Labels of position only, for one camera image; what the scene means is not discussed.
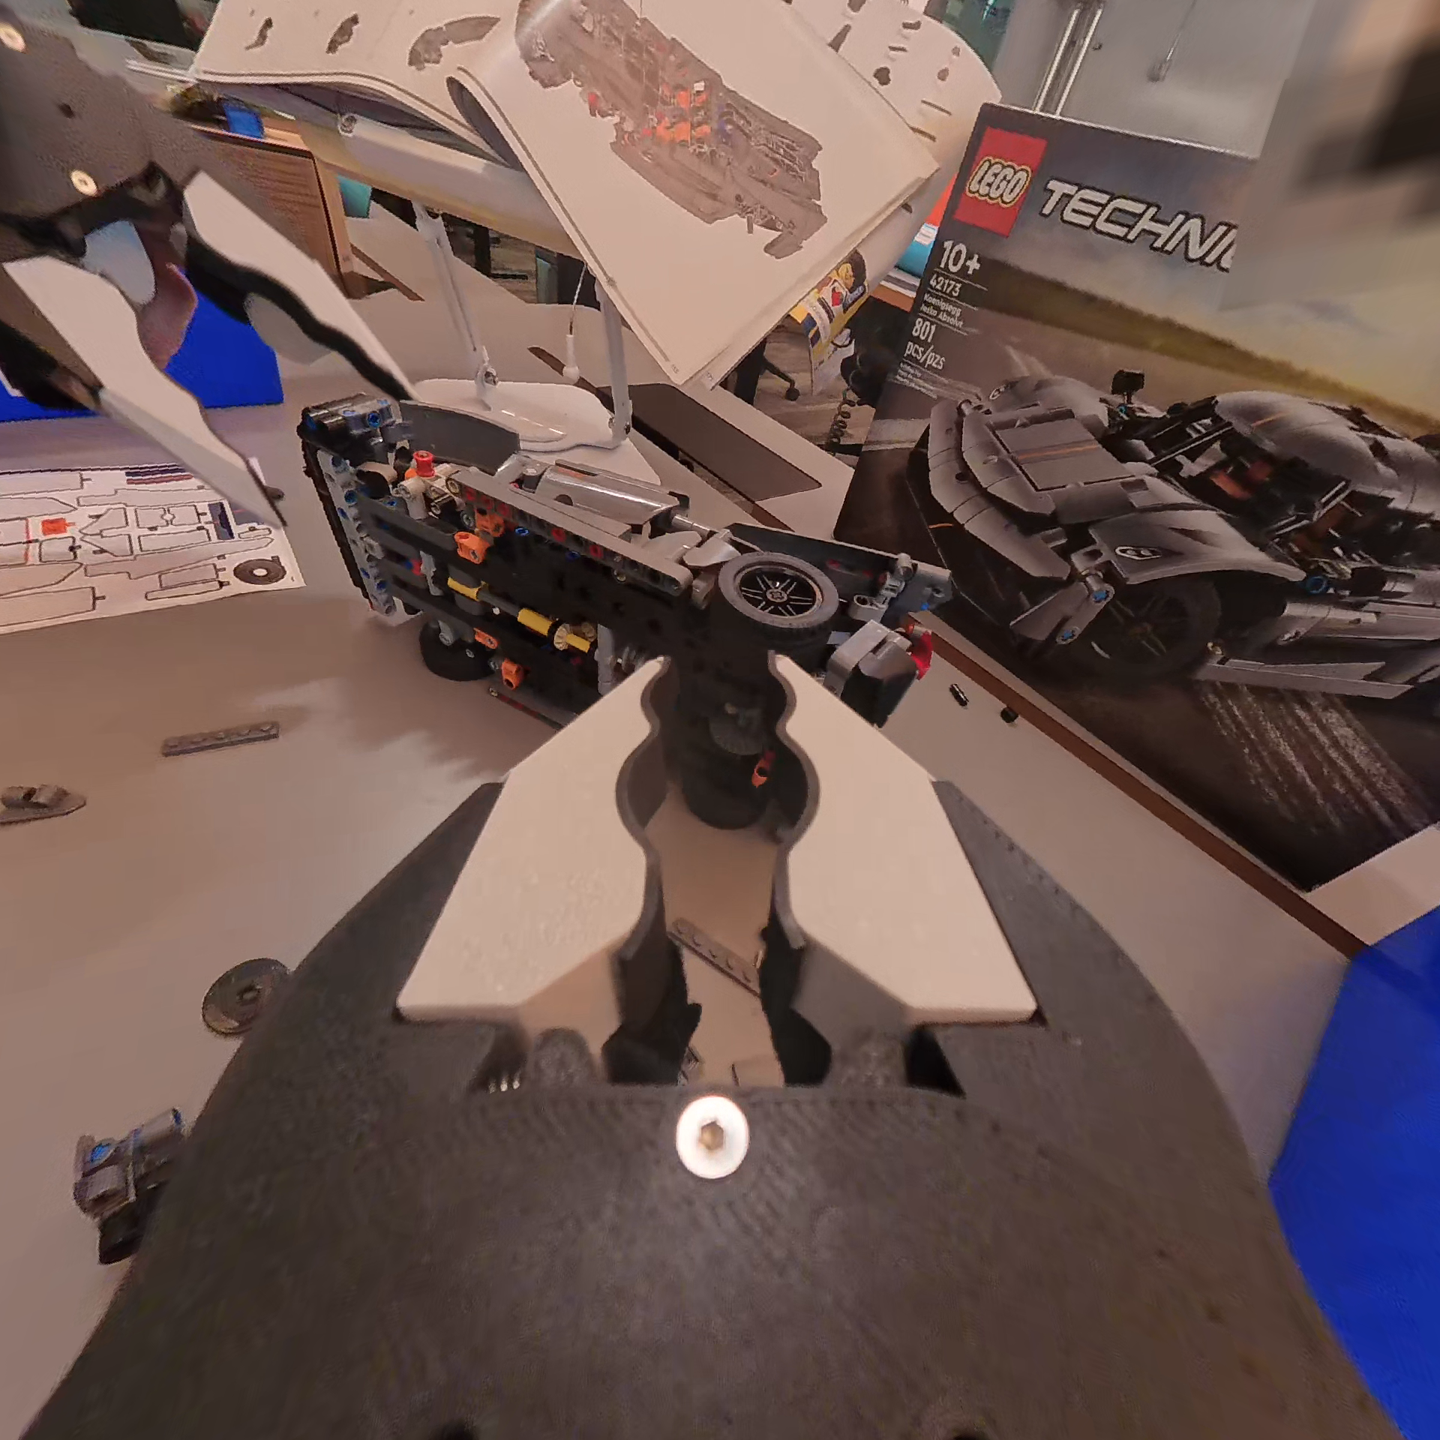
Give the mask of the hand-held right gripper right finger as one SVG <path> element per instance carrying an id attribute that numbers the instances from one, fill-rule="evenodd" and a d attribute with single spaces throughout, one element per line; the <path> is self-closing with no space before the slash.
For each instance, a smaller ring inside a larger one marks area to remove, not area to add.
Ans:
<path id="1" fill-rule="evenodd" d="M 878 1038 L 1004 1027 L 1039 1000 L 959 834 L 959 792 L 782 654 L 781 817 L 761 1002 L 782 1084 L 820 1086 Z"/>

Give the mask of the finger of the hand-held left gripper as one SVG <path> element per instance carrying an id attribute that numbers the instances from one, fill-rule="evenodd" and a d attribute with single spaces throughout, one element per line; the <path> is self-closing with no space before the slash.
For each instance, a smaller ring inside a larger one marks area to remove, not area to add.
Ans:
<path id="1" fill-rule="evenodd" d="M 7 261 L 4 322 L 103 415 L 164 447 L 232 502 L 286 525 L 259 466 L 223 441 L 197 399 L 157 366 L 134 307 L 107 277 L 56 256 Z"/>
<path id="2" fill-rule="evenodd" d="M 338 357 L 374 391 L 412 400 L 415 387 L 329 271 L 200 171 L 181 187 L 185 271 L 221 310 L 298 366 Z"/>

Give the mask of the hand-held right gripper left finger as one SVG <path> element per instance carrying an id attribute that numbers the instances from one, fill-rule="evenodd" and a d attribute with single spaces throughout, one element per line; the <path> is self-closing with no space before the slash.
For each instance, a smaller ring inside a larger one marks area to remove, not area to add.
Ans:
<path id="1" fill-rule="evenodd" d="M 481 1021 L 524 1047 L 569 1032 L 614 1081 L 682 1081 L 701 1008 L 647 832 L 674 693 L 671 661 L 647 660 L 509 772 L 400 990 L 406 1020 Z"/>

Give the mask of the grey lego car chassis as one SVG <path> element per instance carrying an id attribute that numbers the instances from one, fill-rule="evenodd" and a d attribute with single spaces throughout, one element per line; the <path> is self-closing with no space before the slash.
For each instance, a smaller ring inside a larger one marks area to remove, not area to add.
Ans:
<path id="1" fill-rule="evenodd" d="M 524 451 L 452 406 L 353 394 L 307 406 L 298 441 L 353 583 L 377 615 L 421 621 L 434 675 L 577 715 L 670 658 L 667 754 L 719 829 L 763 819 L 796 775 L 770 657 L 884 727 L 931 666 L 920 615 L 956 591 L 907 553 L 706 525 L 685 493 Z"/>

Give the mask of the lego sticker sheet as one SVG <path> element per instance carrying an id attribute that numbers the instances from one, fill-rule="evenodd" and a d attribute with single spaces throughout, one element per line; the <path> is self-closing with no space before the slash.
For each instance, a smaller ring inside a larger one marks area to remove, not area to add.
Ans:
<path id="1" fill-rule="evenodd" d="M 305 585 L 280 526 L 172 462 L 2 475 L 4 636 Z"/>

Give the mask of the scattered loose lego pieces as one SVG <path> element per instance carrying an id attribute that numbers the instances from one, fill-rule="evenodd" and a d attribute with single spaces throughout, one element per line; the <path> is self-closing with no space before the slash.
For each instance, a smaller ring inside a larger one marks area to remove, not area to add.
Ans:
<path id="1" fill-rule="evenodd" d="M 682 1080 L 751 1089 L 784 1086 L 757 960 L 680 916 L 671 922 L 670 937 L 680 951 L 689 999 L 700 1008 Z"/>

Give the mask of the dark lego set box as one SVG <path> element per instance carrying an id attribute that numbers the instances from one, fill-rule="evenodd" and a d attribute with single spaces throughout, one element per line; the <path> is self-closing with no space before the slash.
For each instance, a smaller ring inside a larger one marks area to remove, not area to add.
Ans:
<path id="1" fill-rule="evenodd" d="M 1253 171 L 985 105 L 836 532 L 1309 891 L 1438 826 L 1438 283 L 1226 304 Z"/>

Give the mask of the black round lego disc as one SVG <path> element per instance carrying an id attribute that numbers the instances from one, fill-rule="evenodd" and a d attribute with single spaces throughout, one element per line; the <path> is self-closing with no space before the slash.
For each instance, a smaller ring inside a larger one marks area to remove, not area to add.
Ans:
<path id="1" fill-rule="evenodd" d="M 212 1035 L 248 1035 L 280 996 L 292 969 L 272 957 L 238 963 L 211 982 L 202 999 L 202 1021 Z"/>

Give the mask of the small grey lego plate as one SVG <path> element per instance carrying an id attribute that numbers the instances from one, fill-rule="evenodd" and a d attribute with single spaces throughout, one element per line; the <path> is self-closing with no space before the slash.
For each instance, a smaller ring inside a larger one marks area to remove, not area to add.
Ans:
<path id="1" fill-rule="evenodd" d="M 164 759 L 179 759 L 229 748 L 262 745 L 278 741 L 281 735 L 283 727 L 280 721 L 257 721 L 221 729 L 184 732 L 166 738 L 160 747 L 160 756 Z"/>

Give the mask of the small grey lego subassembly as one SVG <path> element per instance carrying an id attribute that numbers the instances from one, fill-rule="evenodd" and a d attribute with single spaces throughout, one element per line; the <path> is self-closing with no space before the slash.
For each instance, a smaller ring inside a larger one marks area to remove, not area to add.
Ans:
<path id="1" fill-rule="evenodd" d="M 148 1215 L 172 1182 L 187 1137 L 175 1107 L 116 1137 L 82 1135 L 73 1183 L 79 1210 L 97 1227 Z"/>

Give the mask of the colourful lego leaflet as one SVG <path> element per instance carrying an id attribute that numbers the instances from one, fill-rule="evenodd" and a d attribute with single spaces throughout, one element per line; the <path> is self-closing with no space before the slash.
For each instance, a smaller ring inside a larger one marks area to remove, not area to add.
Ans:
<path id="1" fill-rule="evenodd" d="M 854 249 L 790 309 L 788 319 L 805 339 L 811 369 L 820 369 L 835 351 L 869 292 L 868 261 Z"/>

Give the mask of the person's left hand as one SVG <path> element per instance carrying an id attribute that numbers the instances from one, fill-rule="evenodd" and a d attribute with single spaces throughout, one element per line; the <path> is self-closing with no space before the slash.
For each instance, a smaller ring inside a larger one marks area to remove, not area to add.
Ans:
<path id="1" fill-rule="evenodd" d="M 143 351 L 164 372 L 187 340 L 199 295 L 175 261 L 154 258 L 152 276 L 154 295 L 137 309 L 136 324 Z"/>

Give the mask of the brown wooden cabinet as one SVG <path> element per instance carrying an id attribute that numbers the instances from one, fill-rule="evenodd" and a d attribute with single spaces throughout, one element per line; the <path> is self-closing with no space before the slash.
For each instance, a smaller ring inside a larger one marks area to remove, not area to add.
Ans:
<path id="1" fill-rule="evenodd" d="M 205 120 L 191 120 L 190 127 L 221 150 L 229 168 L 265 201 L 266 217 L 292 234 L 347 297 L 365 297 L 337 174 L 293 124 L 259 115 L 244 121 L 248 126 L 241 130 Z"/>

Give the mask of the blue storage bin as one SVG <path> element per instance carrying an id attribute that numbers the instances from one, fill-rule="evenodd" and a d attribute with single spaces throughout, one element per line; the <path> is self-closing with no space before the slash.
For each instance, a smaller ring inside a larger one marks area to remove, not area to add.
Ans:
<path id="1" fill-rule="evenodd" d="M 100 415 L 80 391 L 59 387 L 59 367 L 23 333 L 4 327 L 2 423 Z M 277 352 L 259 333 L 202 297 L 169 379 L 206 409 L 278 405 L 283 382 Z"/>
<path id="2" fill-rule="evenodd" d="M 1313 1297 L 1412 1438 L 1439 1435 L 1439 910 L 1349 964 L 1270 1194 Z"/>

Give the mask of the white book stand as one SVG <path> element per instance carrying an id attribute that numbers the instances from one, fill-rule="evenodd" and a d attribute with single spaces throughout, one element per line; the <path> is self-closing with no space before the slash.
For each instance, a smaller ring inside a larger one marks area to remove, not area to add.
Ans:
<path id="1" fill-rule="evenodd" d="M 619 415 L 584 385 L 577 369 L 575 313 L 568 312 L 565 373 L 541 379 L 506 375 L 502 361 L 527 357 L 536 324 L 560 319 L 556 306 L 523 304 L 494 279 L 476 289 L 478 270 L 460 261 L 446 220 L 464 220 L 568 255 L 572 241 L 532 175 L 484 139 L 460 138 L 407 109 L 364 114 L 358 96 L 340 94 L 337 111 L 311 96 L 284 94 L 283 111 L 319 162 L 341 177 L 410 204 L 430 271 L 422 297 L 445 315 L 440 358 L 409 369 L 419 400 L 476 415 L 518 436 L 542 462 L 607 469 L 658 486 L 659 474 L 631 436 L 632 414 Z"/>

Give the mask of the open instruction booklet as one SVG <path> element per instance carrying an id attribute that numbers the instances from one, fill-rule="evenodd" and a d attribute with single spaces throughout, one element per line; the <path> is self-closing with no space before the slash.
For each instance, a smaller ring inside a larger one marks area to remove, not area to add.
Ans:
<path id="1" fill-rule="evenodd" d="M 905 249 L 997 78 L 908 3 L 220 3 L 212 85 L 374 100 L 514 157 L 677 385 L 872 238 Z"/>

